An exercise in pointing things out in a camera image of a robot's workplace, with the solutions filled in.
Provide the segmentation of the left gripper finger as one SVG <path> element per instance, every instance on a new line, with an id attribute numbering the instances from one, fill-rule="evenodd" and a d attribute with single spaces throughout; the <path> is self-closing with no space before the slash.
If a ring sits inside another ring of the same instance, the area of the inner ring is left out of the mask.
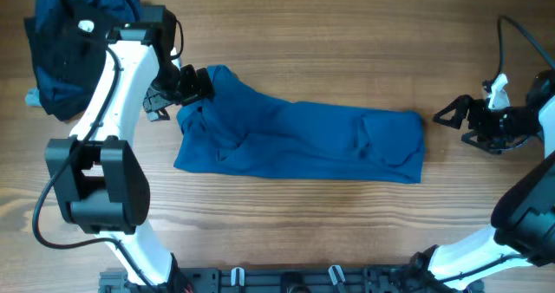
<path id="1" fill-rule="evenodd" d="M 180 69 L 180 105 L 186 106 L 200 98 L 199 76 L 193 65 L 186 65 Z"/>
<path id="2" fill-rule="evenodd" d="M 212 99 L 215 95 L 215 89 L 212 85 L 212 79 L 206 68 L 200 68 L 196 71 L 197 89 L 200 99 Z"/>

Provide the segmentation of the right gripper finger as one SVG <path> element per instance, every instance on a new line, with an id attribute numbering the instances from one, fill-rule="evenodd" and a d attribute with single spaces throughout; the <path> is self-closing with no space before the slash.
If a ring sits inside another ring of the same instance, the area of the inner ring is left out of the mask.
<path id="1" fill-rule="evenodd" d="M 490 154 L 498 154 L 499 149 L 496 147 L 495 142 L 488 137 L 479 135 L 477 131 L 470 131 L 461 135 L 461 140 L 469 146 L 479 148 Z"/>
<path id="2" fill-rule="evenodd" d="M 461 95 L 452 101 L 449 105 L 443 108 L 441 111 L 436 113 L 433 117 L 433 122 L 451 127 L 454 129 L 460 129 L 462 121 L 467 118 L 468 111 L 473 103 L 473 98 L 470 95 Z M 453 112 L 450 119 L 444 119 L 443 116 Z"/>

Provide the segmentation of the blue t-shirt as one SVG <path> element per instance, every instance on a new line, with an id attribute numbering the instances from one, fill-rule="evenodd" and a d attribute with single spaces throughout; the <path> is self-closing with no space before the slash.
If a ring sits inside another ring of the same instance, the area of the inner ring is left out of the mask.
<path id="1" fill-rule="evenodd" d="M 421 182 L 425 142 L 416 112 L 290 102 L 259 93 L 224 65 L 207 72 L 214 97 L 177 113 L 183 140 L 175 168 L 270 179 Z"/>

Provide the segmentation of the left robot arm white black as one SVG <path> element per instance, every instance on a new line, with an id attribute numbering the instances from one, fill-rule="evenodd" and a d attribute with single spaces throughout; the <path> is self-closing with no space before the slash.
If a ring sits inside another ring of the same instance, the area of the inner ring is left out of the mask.
<path id="1" fill-rule="evenodd" d="M 104 41 L 93 41 L 106 55 L 101 78 L 85 114 L 66 139 L 52 139 L 45 151 L 50 179 L 36 202 L 32 231 L 51 249 L 71 250 L 106 244 L 127 270 L 133 292 L 191 292 L 174 255 L 147 220 L 150 187 L 132 149 L 134 129 L 148 94 L 160 106 L 186 106 L 215 95 L 206 69 L 177 66 L 169 23 L 115 25 Z M 39 229 L 41 209 L 55 191 L 63 219 L 90 236 L 55 244 Z"/>

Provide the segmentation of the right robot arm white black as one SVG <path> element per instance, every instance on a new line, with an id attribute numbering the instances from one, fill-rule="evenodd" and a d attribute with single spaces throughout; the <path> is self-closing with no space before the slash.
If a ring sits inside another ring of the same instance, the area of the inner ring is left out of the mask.
<path id="1" fill-rule="evenodd" d="M 501 154 L 532 136 L 544 144 L 544 158 L 494 207 L 487 227 L 455 244 L 435 246 L 422 255 L 424 287 L 464 291 L 483 277 L 554 261 L 554 72 L 540 72 L 522 107 L 510 105 L 500 74 L 485 83 L 486 99 L 462 95 L 434 116 L 434 122 L 460 128 L 462 141 Z"/>

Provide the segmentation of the black folded garment on pile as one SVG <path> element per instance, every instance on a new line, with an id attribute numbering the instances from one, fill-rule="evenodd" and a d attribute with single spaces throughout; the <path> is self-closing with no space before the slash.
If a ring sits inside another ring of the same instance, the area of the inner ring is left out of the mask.
<path id="1" fill-rule="evenodd" d="M 24 25 L 46 114 L 65 121 L 87 108 L 108 56 L 107 33 L 118 23 L 136 20 L 136 10 L 127 3 L 36 3 L 35 15 Z"/>

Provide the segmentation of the light grey folded garment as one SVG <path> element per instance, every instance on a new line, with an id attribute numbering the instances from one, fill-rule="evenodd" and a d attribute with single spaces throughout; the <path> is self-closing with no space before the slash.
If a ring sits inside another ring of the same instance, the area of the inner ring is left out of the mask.
<path id="1" fill-rule="evenodd" d="M 31 88 L 25 95 L 25 103 L 29 107 L 41 107 L 40 92 L 38 88 Z"/>

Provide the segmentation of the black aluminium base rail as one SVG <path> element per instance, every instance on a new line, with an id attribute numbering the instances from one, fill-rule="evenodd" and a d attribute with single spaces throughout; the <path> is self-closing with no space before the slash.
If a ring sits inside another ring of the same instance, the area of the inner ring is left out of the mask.
<path id="1" fill-rule="evenodd" d="M 173 287 L 151 288 L 132 283 L 124 271 L 102 272 L 100 292 L 199 292 L 199 293 L 434 293 L 450 292 L 443 283 L 407 265 L 370 265 L 320 269 L 257 269 L 235 267 L 182 269 Z"/>

